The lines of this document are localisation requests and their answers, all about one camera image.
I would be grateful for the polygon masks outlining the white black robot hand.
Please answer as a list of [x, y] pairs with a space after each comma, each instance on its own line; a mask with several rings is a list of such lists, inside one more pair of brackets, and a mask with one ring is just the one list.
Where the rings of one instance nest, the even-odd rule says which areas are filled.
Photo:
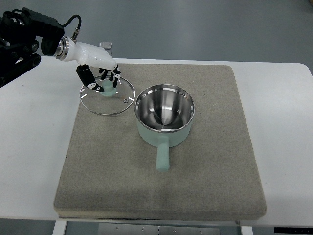
[[94, 45], [74, 42], [71, 38], [63, 37], [58, 47], [60, 52], [55, 53], [56, 58], [68, 62], [76, 61], [79, 66], [76, 72], [85, 87], [98, 92], [105, 92], [106, 90], [98, 85], [90, 70], [90, 67], [98, 68], [99, 72], [106, 77], [110, 72], [109, 80], [112, 87], [116, 88], [121, 76], [117, 62], [105, 51], [102, 47]]

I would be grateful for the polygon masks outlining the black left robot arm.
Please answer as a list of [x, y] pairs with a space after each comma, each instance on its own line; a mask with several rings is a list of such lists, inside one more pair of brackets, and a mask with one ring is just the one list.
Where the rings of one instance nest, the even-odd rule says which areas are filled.
[[3, 87], [39, 65], [41, 56], [53, 56], [64, 36], [65, 24], [28, 8], [5, 11], [0, 18], [0, 86]]

